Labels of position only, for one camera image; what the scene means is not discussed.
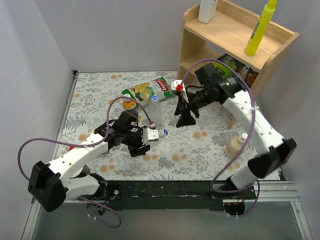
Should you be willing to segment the clear plastic bottle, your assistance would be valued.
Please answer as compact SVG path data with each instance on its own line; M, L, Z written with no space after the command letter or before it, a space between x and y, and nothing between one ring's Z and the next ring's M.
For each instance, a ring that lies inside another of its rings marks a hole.
M162 140L163 138L165 138L168 135L168 131L166 129L160 129L158 130L158 136L159 136L159 140Z
M159 127L162 122L162 107L161 102L158 99L157 103L149 102L148 104L148 115L156 127Z

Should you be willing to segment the orange milk tea bottle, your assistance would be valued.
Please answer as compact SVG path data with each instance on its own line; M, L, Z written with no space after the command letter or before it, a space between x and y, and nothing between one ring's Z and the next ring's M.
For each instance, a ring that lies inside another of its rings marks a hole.
M137 118L139 117L137 104L135 101L125 98L122 102L122 106L125 111L135 115Z

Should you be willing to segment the blue bottle cap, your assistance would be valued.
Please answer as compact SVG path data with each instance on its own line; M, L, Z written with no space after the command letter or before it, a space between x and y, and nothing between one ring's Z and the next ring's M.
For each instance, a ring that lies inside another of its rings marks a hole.
M157 102L159 101L159 99L158 99L158 97L157 97L156 95L153 95L153 96L151 97L150 101L151 101L152 103L157 103Z
M159 131L159 136L160 136L161 138L164 138L164 137L166 137L167 135L168 135L168 131L167 131L166 129L162 129L162 130Z

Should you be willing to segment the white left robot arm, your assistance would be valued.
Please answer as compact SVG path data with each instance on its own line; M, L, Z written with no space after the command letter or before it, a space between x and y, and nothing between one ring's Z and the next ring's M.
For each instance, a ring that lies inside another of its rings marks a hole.
M88 196L101 200L107 193L107 181L91 173L87 164L120 144L128 147L131 157L143 156L151 142L159 139L153 127L134 126L137 118L122 112L118 119L97 127L82 143L48 163L37 162L31 172L28 191L47 211L52 212L67 199Z

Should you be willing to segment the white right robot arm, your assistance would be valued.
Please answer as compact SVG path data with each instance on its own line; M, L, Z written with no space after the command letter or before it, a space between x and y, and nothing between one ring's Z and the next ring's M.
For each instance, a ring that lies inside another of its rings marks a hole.
M236 118L248 135L245 141L254 144L258 155L213 191L237 199L255 181L284 165L297 144L292 138L285 139L269 124L255 106L251 90L237 73L223 78L209 63L196 70L195 75L201 85L195 93L187 91L183 80L170 84L178 96L174 113L179 116L176 127L195 125L200 116L199 110L214 102L220 103Z

